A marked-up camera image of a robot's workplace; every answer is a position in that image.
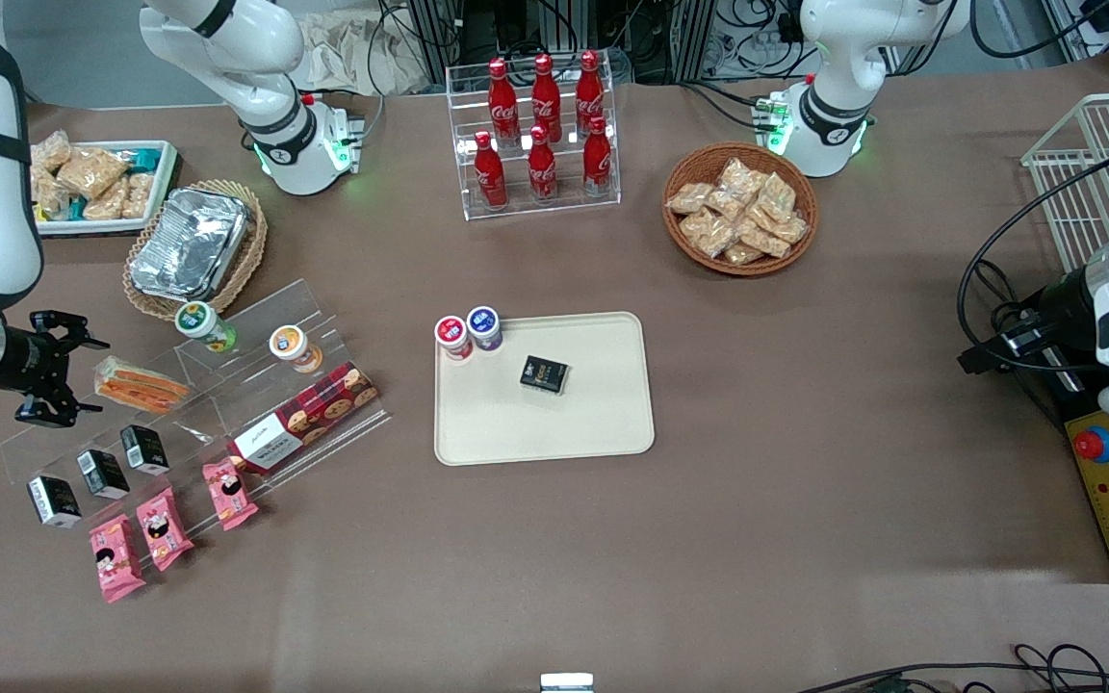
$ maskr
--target red bottle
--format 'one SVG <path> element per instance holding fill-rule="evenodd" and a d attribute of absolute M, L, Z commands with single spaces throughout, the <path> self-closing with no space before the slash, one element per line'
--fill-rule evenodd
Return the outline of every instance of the red bottle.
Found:
<path fill-rule="evenodd" d="M 580 53 L 580 82 L 576 84 L 576 132 L 581 142 L 589 136 L 589 122 L 602 114 L 602 77 L 598 74 L 598 52 Z"/>
<path fill-rule="evenodd" d="M 520 149 L 520 114 L 516 112 L 516 90 L 507 81 L 507 62 L 502 58 L 490 61 L 490 122 L 501 150 Z"/>
<path fill-rule="evenodd" d="M 610 193 L 610 141 L 607 140 L 607 119 L 589 119 L 589 137 L 584 141 L 584 193 L 589 197 L 604 197 Z"/>
<path fill-rule="evenodd" d="M 478 153 L 474 157 L 474 170 L 478 174 L 485 208 L 498 212 L 507 206 L 507 183 L 502 180 L 502 161 L 496 150 L 490 149 L 490 133 L 481 130 L 474 135 Z"/>
<path fill-rule="evenodd" d="M 551 77 L 554 61 L 547 53 L 541 53 L 535 61 L 537 80 L 533 82 L 533 121 L 546 128 L 546 134 L 551 142 L 563 140 L 563 123 L 559 121 L 558 84 Z"/>
<path fill-rule="evenodd" d="M 529 150 L 529 187 L 533 188 L 533 202 L 545 207 L 558 197 L 554 153 L 546 141 L 546 128 L 536 124 L 529 134 L 533 135 L 533 146 Z"/>

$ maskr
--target pink snack package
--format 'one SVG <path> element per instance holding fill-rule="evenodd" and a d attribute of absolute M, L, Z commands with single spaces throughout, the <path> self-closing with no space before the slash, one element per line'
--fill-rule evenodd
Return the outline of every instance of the pink snack package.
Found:
<path fill-rule="evenodd" d="M 92 553 L 96 556 L 96 578 L 105 604 L 112 604 L 144 587 L 140 559 L 131 543 L 131 521 L 119 516 L 89 532 Z"/>
<path fill-rule="evenodd" d="M 149 541 L 149 552 L 157 570 L 165 570 L 176 558 L 194 547 L 182 530 L 182 520 L 177 517 L 177 506 L 173 503 L 173 490 L 166 488 L 153 499 L 145 501 L 135 509 L 140 526 L 144 528 L 144 539 Z"/>
<path fill-rule="evenodd" d="M 221 519 L 221 527 L 225 531 L 258 512 L 260 506 L 252 503 L 246 496 L 243 479 L 228 457 L 220 462 L 203 465 L 203 481 L 207 482 L 207 492 L 212 492 L 212 508 L 216 510 L 216 517 Z"/>

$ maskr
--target wicker basket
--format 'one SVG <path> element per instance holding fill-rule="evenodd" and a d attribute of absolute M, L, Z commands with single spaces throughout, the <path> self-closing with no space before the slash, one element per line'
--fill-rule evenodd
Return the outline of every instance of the wicker basket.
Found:
<path fill-rule="evenodd" d="M 679 231 L 679 218 L 681 217 L 665 206 L 665 201 L 673 197 L 674 193 L 678 193 L 679 188 L 683 185 L 689 183 L 710 183 L 716 185 L 718 175 L 721 175 L 721 172 L 726 167 L 726 162 L 734 156 L 737 156 L 739 161 L 747 164 L 754 171 L 777 172 L 793 187 L 793 192 L 797 195 L 795 210 L 806 221 L 806 236 L 795 243 L 790 249 L 790 254 L 784 256 L 784 258 L 764 256 L 764 258 L 745 265 L 732 265 L 723 262 L 723 259 L 710 258 L 710 256 L 700 253 L 700 251 L 696 251 L 688 242 L 686 237 Z M 661 197 L 661 218 L 665 220 L 665 231 L 670 233 L 670 237 L 674 240 L 674 243 L 696 263 L 723 274 L 759 276 L 775 273 L 806 253 L 806 248 L 808 248 L 811 242 L 815 238 L 815 230 L 820 227 L 820 205 L 815 202 L 815 191 L 811 187 L 810 181 L 792 163 L 784 161 L 783 157 L 757 144 L 721 142 L 710 144 L 688 154 L 670 172 L 670 177 L 665 181 L 665 194 Z"/>
<path fill-rule="evenodd" d="M 225 308 L 230 307 L 231 303 L 234 303 L 234 298 L 237 298 L 238 294 L 242 294 L 243 287 L 246 286 L 246 281 L 251 279 L 251 275 L 255 273 L 255 267 L 258 267 L 260 262 L 264 259 L 264 242 L 267 241 L 267 220 L 264 218 L 264 210 L 260 208 L 260 198 L 255 197 L 255 193 L 252 193 L 251 188 L 244 185 L 233 183 L 230 180 L 202 180 L 200 183 L 192 184 L 189 187 L 206 190 L 208 193 L 232 194 L 232 196 L 238 197 L 240 201 L 246 202 L 246 206 L 250 206 L 255 214 L 254 228 L 246 230 L 246 236 L 243 237 L 242 245 L 237 247 L 237 256 L 234 258 L 233 267 L 230 267 L 230 271 L 225 274 L 225 281 L 220 293 L 213 295 L 210 302 L 207 302 L 212 304 L 212 307 L 216 312 L 222 313 Z M 133 306 L 140 308 L 141 312 L 149 313 L 154 318 L 173 320 L 173 315 L 177 313 L 182 303 L 173 302 L 171 298 L 162 298 L 160 295 L 141 294 L 140 289 L 131 284 L 132 259 L 135 259 L 135 255 L 140 254 L 141 248 L 145 243 L 149 243 L 150 237 L 153 237 L 156 223 L 162 218 L 164 212 L 165 205 L 162 205 L 156 211 L 156 214 L 149 220 L 149 225 L 145 225 L 144 231 L 135 241 L 135 245 L 132 246 L 131 254 L 128 255 L 128 263 L 122 267 L 122 287 L 126 289 L 128 298 L 131 299 Z"/>

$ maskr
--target small black package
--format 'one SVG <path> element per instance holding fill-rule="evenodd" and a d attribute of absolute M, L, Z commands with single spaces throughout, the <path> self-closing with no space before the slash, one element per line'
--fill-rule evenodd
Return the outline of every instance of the small black package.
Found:
<path fill-rule="evenodd" d="M 169 470 L 162 437 L 155 430 L 142 426 L 122 429 L 122 447 L 128 451 L 128 465 L 144 473 L 162 475 Z"/>
<path fill-rule="evenodd" d="M 87 450 L 81 452 L 78 459 L 80 472 L 84 475 L 84 482 L 89 485 L 91 495 L 118 500 L 125 499 L 128 492 L 131 492 L 128 475 L 122 473 L 119 460 L 115 460 L 110 452 Z"/>
<path fill-rule="evenodd" d="M 563 391 L 563 381 L 567 380 L 567 371 L 568 367 L 566 364 L 529 356 L 528 359 L 525 359 L 523 371 L 520 373 L 520 385 L 559 395 L 560 391 Z"/>
<path fill-rule="evenodd" d="M 60 478 L 38 477 L 28 482 L 28 495 L 32 496 L 32 507 L 40 523 L 70 529 L 80 521 L 80 506 L 71 483 Z"/>

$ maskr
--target brown table surface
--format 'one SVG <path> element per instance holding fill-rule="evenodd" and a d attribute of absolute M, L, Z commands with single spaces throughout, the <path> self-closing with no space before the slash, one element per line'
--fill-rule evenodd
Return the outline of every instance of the brown table surface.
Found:
<path fill-rule="evenodd" d="M 1009 661 L 1022 640 L 1109 667 L 1108 563 L 1069 452 L 1008 378 L 959 373 L 954 316 L 969 254 L 1031 197 L 1018 157 L 1097 91 L 1109 61 L 891 80 L 866 149 L 815 181 L 815 246 L 759 281 L 703 271 L 661 225 L 670 167 L 743 135 L 675 88 L 620 91 L 621 206 L 474 224 L 441 98 L 389 101 L 364 172 L 308 198 L 265 180 L 224 106 L 37 110 L 34 137 L 163 137 L 185 183 L 252 186 L 269 237 L 238 307 L 304 276 L 395 418 L 114 605 L 83 534 L 40 527 L 0 461 L 0 692 L 478 693 L 549 671 L 594 672 L 602 692 L 796 690 Z M 12 320 L 61 308 L 123 358 L 171 347 L 122 294 L 130 245 L 47 242 Z M 1034 289 L 1055 276 L 1048 246 L 1027 224 L 995 258 Z M 651 450 L 439 465 L 431 324 L 480 303 L 635 313 Z M 100 358 L 78 353 L 74 373 Z M 0 394 L 0 440 L 17 405 Z"/>

